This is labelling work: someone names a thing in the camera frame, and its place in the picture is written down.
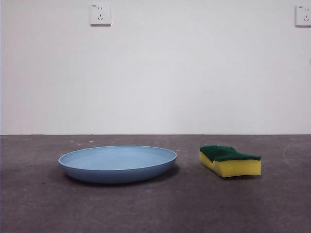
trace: wall socket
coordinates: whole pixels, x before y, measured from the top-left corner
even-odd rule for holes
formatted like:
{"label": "wall socket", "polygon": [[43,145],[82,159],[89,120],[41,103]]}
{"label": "wall socket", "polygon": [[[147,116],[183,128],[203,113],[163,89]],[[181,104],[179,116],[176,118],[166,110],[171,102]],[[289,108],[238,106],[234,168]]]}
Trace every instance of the wall socket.
{"label": "wall socket", "polygon": [[111,25],[111,4],[94,3],[90,5],[91,25]]}
{"label": "wall socket", "polygon": [[311,27],[311,6],[296,6],[296,26]]}

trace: kitchen sponge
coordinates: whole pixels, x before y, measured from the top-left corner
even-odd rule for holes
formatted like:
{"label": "kitchen sponge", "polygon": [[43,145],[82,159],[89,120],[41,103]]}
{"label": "kitchen sponge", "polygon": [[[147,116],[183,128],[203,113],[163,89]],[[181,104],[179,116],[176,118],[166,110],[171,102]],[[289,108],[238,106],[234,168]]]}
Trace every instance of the kitchen sponge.
{"label": "kitchen sponge", "polygon": [[203,146],[199,158],[220,177],[261,175],[261,157],[241,154],[233,147]]}

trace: gray floor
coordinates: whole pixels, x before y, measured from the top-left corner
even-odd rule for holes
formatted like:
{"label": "gray floor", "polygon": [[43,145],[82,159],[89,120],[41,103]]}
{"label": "gray floor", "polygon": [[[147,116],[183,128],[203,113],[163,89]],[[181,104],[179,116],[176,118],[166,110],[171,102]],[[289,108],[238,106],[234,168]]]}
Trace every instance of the gray floor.
{"label": "gray floor", "polygon": [[[198,161],[203,144],[262,156],[262,176],[216,176]],[[79,182],[57,163],[103,145],[165,147],[178,158],[168,173],[124,185]],[[310,233],[311,135],[2,136],[1,232]]]}

